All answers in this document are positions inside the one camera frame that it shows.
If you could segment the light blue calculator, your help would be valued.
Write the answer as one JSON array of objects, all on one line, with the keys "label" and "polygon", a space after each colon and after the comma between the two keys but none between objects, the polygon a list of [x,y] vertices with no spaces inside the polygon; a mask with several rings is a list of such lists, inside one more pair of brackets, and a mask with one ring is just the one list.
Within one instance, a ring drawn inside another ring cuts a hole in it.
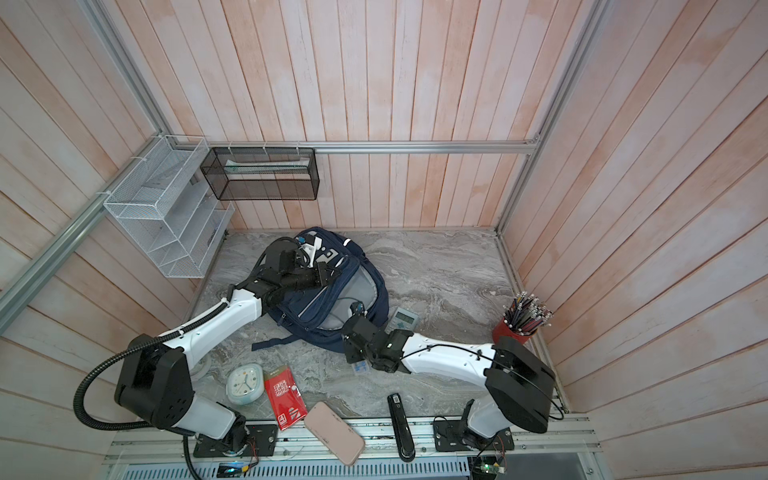
[{"label": "light blue calculator", "polygon": [[385,331],[387,333],[394,330],[414,331],[420,320],[421,317],[418,314],[402,307],[397,307],[391,314],[391,317],[385,326]]}]

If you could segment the navy blue backpack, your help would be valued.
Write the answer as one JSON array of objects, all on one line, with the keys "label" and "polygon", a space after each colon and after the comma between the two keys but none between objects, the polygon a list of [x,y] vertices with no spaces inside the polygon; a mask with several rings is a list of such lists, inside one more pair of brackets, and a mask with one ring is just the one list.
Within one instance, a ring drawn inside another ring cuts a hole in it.
[{"label": "navy blue backpack", "polygon": [[313,262],[327,263],[338,276],[327,287],[290,292],[269,311],[269,316],[289,335],[254,343],[253,351],[286,345],[298,340],[342,353],[342,327],[353,316],[352,305],[360,302],[368,320],[382,327],[389,318],[389,293],[385,280],[363,249],[352,239],[320,227],[299,232],[295,239],[320,247],[311,254]]}]

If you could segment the red booklet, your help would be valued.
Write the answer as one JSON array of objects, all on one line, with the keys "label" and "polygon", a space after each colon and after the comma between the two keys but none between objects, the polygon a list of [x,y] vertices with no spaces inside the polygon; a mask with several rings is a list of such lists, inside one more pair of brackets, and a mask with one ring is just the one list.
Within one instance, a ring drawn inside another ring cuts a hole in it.
[{"label": "red booklet", "polygon": [[293,373],[287,365],[265,376],[264,389],[280,431],[292,427],[308,414]]}]

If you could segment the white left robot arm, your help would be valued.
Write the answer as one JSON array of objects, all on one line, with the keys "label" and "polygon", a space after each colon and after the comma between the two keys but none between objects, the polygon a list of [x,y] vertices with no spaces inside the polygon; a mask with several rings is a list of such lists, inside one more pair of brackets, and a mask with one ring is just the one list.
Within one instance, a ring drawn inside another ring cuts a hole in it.
[{"label": "white left robot arm", "polygon": [[198,435],[227,450],[241,450],[248,435],[244,417],[197,394],[191,370],[231,334],[289,295],[332,286],[344,260],[328,259],[322,250],[320,240],[308,244],[279,238],[246,279],[230,286],[216,305],[161,337],[135,338],[122,362],[116,403],[157,429]]}]

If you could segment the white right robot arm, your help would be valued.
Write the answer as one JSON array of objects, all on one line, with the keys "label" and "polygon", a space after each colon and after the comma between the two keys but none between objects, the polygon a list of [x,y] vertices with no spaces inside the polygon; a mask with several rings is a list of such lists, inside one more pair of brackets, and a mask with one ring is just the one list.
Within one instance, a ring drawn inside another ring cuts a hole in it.
[{"label": "white right robot arm", "polygon": [[386,373],[438,375],[484,388],[462,414],[466,444],[486,443],[511,426],[548,431],[555,374],[510,337],[478,345],[439,341],[410,330],[386,332],[364,315],[351,317],[341,336],[348,363],[365,360]]}]

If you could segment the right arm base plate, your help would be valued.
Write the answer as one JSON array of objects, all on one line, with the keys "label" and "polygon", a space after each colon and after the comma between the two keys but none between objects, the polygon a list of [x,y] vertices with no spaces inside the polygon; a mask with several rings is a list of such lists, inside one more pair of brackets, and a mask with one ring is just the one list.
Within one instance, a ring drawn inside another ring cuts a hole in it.
[{"label": "right arm base plate", "polygon": [[432,422],[434,446],[438,452],[506,453],[515,449],[510,430],[502,430],[493,439],[475,434],[462,420],[436,416]]}]

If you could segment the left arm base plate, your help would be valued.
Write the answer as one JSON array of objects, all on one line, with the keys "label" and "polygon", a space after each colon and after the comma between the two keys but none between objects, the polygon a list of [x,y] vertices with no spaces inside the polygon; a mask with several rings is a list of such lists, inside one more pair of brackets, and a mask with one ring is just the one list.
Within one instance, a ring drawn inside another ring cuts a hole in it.
[{"label": "left arm base plate", "polygon": [[274,454],[278,433],[278,426],[274,423],[235,424],[233,430],[220,440],[199,435],[193,456],[195,458],[270,457]]}]

